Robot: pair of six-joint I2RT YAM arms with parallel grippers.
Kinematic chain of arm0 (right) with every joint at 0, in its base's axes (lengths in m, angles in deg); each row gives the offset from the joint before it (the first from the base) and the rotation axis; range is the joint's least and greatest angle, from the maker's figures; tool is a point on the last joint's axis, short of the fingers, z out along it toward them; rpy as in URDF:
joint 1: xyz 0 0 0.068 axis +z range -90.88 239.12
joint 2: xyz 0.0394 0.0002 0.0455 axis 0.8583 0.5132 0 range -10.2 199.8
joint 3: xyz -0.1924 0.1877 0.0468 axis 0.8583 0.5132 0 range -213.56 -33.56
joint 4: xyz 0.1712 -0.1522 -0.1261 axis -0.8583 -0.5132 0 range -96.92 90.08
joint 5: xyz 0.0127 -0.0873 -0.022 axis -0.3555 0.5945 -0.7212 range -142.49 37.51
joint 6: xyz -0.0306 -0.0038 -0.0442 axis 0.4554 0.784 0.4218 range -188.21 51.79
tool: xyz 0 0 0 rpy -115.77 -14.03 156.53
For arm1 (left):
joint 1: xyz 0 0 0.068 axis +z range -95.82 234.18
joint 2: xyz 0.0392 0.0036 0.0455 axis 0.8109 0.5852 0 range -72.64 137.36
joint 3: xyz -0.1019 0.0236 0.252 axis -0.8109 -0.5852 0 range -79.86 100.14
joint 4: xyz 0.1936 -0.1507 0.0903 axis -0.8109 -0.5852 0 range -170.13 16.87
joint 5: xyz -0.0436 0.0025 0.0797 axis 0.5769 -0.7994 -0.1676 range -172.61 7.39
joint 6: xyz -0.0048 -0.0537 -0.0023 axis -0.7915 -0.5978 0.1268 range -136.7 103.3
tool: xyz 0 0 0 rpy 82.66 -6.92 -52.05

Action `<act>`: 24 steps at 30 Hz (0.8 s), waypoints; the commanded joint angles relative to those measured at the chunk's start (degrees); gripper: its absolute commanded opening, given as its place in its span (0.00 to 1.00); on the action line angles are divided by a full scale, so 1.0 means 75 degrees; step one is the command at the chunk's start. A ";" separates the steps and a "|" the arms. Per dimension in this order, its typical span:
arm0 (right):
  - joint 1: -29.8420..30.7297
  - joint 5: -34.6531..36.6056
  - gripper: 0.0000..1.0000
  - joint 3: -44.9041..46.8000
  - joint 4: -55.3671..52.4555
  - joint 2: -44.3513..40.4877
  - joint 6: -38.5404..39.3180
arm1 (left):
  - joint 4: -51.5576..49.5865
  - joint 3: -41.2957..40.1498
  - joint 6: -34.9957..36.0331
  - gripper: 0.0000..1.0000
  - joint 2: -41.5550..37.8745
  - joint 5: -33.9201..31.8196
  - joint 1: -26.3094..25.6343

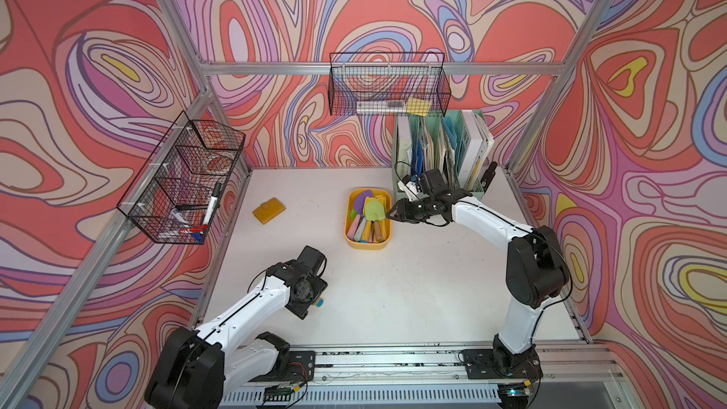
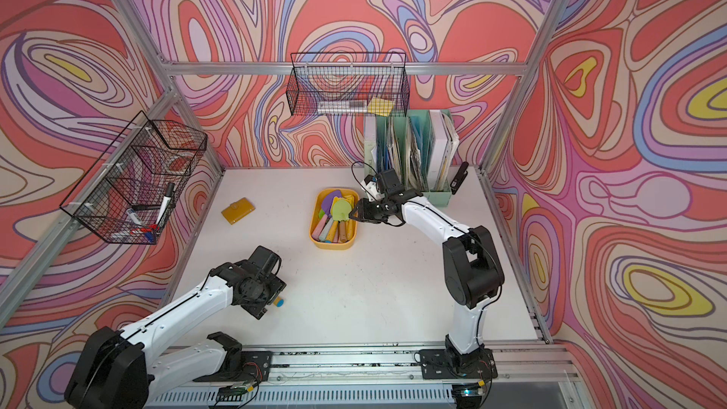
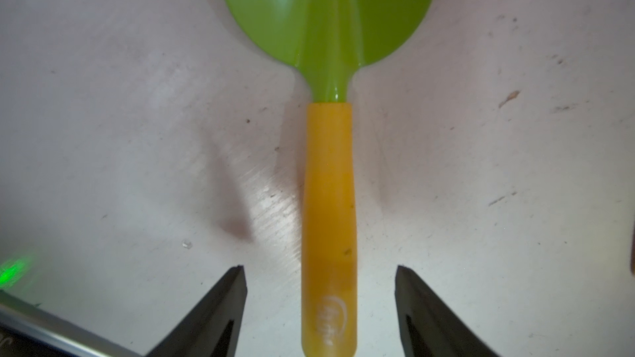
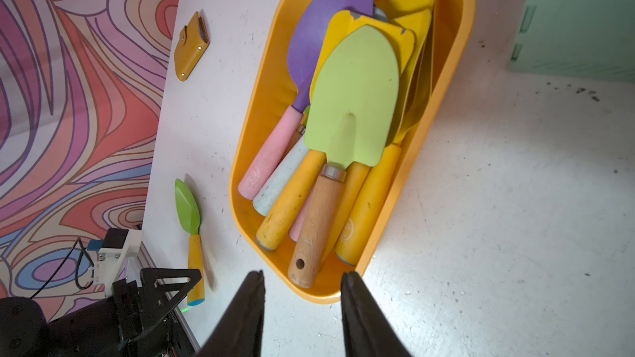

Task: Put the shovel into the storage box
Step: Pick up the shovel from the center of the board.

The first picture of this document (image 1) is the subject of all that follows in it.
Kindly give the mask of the light green trowel wooden handle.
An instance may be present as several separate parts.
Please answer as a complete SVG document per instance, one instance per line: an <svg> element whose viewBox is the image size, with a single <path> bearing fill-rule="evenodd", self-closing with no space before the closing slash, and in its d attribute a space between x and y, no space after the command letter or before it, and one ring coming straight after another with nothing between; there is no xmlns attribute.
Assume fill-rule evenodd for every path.
<svg viewBox="0 0 727 409"><path fill-rule="evenodd" d="M367 198L365 202L365 217L371 222L374 242L380 244L384 241L384 204L376 198Z"/></svg>

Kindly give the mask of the yellow storage box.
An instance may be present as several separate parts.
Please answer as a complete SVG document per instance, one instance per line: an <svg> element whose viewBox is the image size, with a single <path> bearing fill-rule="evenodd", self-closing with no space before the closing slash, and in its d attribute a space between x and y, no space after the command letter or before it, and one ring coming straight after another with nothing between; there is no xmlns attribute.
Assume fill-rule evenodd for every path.
<svg viewBox="0 0 727 409"><path fill-rule="evenodd" d="M348 227L350 225L350 219L348 217L349 211L351 210L353 206L353 201L355 197L364 191L366 189L354 189L352 193L348 196L348 205L346 206L346 215L345 215L345 227L344 227L344 238L346 239L346 242L353 248L356 249L362 249L362 250L381 250L382 248L386 247L386 244L391 239L392 236L392 225L391 221L386 219L384 220L384 241L380 244L376 244L373 240L373 231L371 230L371 222L365 217L365 210L363 210L363 216L365 217L365 230L363 231L363 235L361 240L359 242L352 242L352 240L349 240L346 236L346 231L348 231ZM385 214L388 212L389 208L393 206L391 195L384 189L370 189L373 191L373 197L376 198L379 201L381 201L384 204L384 211Z"/></svg>

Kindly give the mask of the purple trowel pink handle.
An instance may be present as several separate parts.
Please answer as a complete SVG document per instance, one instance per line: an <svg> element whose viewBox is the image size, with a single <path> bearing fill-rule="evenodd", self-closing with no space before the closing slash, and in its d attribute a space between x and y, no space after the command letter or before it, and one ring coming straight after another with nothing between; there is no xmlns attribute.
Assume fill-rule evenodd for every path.
<svg viewBox="0 0 727 409"><path fill-rule="evenodd" d="M352 240L352 242L359 242L361 240L362 235L364 234L365 230L365 217L364 217L364 209L365 209L365 202L368 198L373 197L373 191L370 189L366 189L359 193L354 201L353 206L351 210L349 211L349 219L350 219L350 225L348 227L348 231L346 231L346 236L349 240Z"/></svg>

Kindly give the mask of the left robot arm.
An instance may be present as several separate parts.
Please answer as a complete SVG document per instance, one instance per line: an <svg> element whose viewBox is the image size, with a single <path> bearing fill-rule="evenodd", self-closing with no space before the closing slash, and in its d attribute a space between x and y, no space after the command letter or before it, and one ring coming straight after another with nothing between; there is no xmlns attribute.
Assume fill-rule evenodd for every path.
<svg viewBox="0 0 727 409"><path fill-rule="evenodd" d="M306 318L328 284L328 260L312 246L297 259L279 262L256 277L231 308L195 329L176 329L164 344L144 392L153 408L217 408L248 382L276 382L276 393L293 395L314 376L315 354L295 352L260 328L281 310Z"/></svg>

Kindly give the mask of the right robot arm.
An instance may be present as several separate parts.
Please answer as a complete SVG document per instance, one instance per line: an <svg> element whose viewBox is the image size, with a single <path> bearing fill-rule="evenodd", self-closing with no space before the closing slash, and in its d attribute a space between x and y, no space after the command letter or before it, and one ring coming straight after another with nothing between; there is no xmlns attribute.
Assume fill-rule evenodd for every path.
<svg viewBox="0 0 727 409"><path fill-rule="evenodd" d="M440 170L405 176L398 181L405 197L393 204L386 218L399 223L442 227L456 223L505 252L505 285L511 301L505 323L492 343L495 363L503 374L535 353L535 333L550 305L562 303L562 289L572 283L555 231L547 226L518 223L489 208L473 194L451 187Z"/></svg>

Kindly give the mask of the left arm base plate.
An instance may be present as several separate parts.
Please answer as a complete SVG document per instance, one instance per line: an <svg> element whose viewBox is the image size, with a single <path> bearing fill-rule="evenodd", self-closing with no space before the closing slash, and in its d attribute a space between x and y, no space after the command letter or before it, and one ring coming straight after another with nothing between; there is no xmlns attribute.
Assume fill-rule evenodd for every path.
<svg viewBox="0 0 727 409"><path fill-rule="evenodd" d="M314 378L316 352L293 350L278 358L267 374L253 378L252 382L299 382Z"/></svg>

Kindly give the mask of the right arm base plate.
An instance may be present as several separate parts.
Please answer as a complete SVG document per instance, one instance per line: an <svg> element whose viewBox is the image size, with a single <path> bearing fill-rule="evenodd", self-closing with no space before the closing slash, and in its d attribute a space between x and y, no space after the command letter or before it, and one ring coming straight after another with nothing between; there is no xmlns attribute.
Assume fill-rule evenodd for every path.
<svg viewBox="0 0 727 409"><path fill-rule="evenodd" d="M535 348L521 354L508 350L462 350L459 359L469 380L530 380L543 376L540 357Z"/></svg>

